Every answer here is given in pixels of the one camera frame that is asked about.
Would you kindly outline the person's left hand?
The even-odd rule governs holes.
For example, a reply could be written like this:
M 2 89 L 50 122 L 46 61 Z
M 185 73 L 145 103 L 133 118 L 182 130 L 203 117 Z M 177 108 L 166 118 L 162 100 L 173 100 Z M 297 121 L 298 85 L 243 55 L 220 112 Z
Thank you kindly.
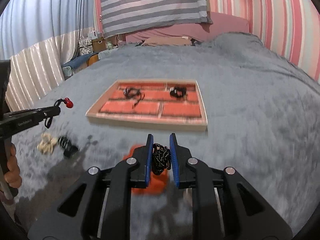
M 9 171 L 4 175 L 5 181 L 10 187 L 18 189 L 22 185 L 22 178 L 20 176 L 20 168 L 16 158 L 16 147 L 11 144 L 10 148 L 10 158 L 7 162 L 7 167 Z

